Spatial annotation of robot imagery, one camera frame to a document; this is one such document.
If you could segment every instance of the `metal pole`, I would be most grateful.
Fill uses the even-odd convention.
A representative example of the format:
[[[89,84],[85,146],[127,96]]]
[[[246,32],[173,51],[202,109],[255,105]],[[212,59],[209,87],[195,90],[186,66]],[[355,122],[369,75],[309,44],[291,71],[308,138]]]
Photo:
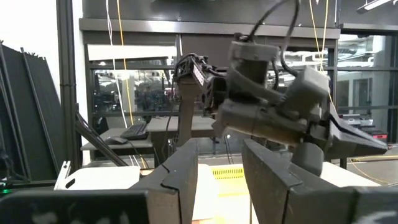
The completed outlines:
[[[75,131],[76,71],[72,0],[57,0],[57,25],[65,148],[67,159],[71,162],[71,172],[74,172],[79,168],[79,151]]]

